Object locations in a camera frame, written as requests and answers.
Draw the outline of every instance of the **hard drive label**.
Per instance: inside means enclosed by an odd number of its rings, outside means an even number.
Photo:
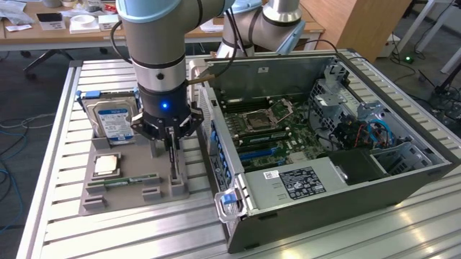
[[[111,141],[126,142],[134,137],[127,109],[103,110],[98,115],[106,136]]]

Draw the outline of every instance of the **blue cable on floor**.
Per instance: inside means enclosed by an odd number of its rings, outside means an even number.
[[[3,232],[10,228],[10,226],[12,226],[16,221],[20,219],[20,217],[23,216],[23,210],[24,210],[24,204],[23,204],[23,199],[22,199],[22,193],[20,193],[20,189],[18,188],[18,184],[16,184],[16,180],[15,180],[15,177],[4,170],[0,169],[0,172],[3,174],[6,174],[6,177],[10,177],[10,180],[14,184],[14,188],[15,188],[15,191],[16,191],[16,194],[18,194],[18,199],[20,200],[20,212],[18,213],[18,216],[16,218],[12,220],[12,222],[3,228],[0,229],[0,234],[3,234]]]
[[[4,132],[4,131],[0,131],[2,134],[6,134],[6,135],[10,135],[10,136],[20,136],[24,141],[23,141],[23,146],[22,148],[14,153],[11,154],[7,158],[4,159],[0,159],[0,161],[6,161],[8,160],[10,158],[12,158],[14,156],[16,156],[20,151],[24,150],[26,148],[26,145],[27,145],[27,137],[24,134],[16,134],[16,133],[10,133],[10,132]],[[20,189],[18,187],[18,183],[16,183],[16,179],[14,177],[14,175],[11,173],[8,173],[8,171],[6,170],[2,170],[0,169],[0,173],[3,173],[6,175],[7,178],[10,178],[10,181],[11,181],[11,184],[14,185],[14,188],[15,188],[15,191],[16,191],[16,195],[18,195],[18,199],[20,201],[20,212],[18,213],[15,219],[12,220],[12,222],[3,228],[0,229],[0,234],[3,234],[3,232],[18,222],[18,220],[22,218],[23,216],[23,213],[24,213],[24,204],[23,204],[23,198],[22,198],[22,193],[20,193]]]
[[[27,136],[26,136],[24,134],[10,133],[10,132],[4,132],[4,131],[0,131],[0,133],[2,133],[2,134],[6,134],[6,135],[10,135],[10,136],[20,136],[20,137],[24,139],[22,148],[20,148],[12,155],[10,155],[7,158],[0,159],[0,161],[6,161],[6,160],[8,160],[10,158],[12,158],[14,156],[16,156],[16,155],[20,153],[20,151],[24,150],[26,145],[27,145]]]

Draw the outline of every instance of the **blue pcie slot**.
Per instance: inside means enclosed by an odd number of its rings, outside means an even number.
[[[274,155],[277,151],[277,147],[273,147],[272,149],[264,150],[264,151],[258,151],[250,154],[244,154],[240,156],[241,160],[248,160],[248,159],[254,159],[254,158],[260,158],[262,156],[269,156],[269,155]]]

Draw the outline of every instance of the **wooden cabinet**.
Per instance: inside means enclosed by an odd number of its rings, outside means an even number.
[[[372,62],[381,53],[412,0],[301,0],[326,29],[321,39],[352,48]],[[330,49],[320,42],[317,49]]]

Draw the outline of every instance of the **gray 3d-printed tray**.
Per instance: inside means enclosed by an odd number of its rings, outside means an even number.
[[[118,157],[115,177],[106,180],[138,179],[138,183],[113,184],[109,187],[101,177],[94,176],[97,158],[107,155]],[[79,215],[87,216],[121,209],[182,200],[189,197],[186,160],[178,151],[177,179],[171,178],[170,152],[162,141],[151,142],[137,136],[137,144],[110,147],[106,138],[93,139],[85,188],[82,190]]]

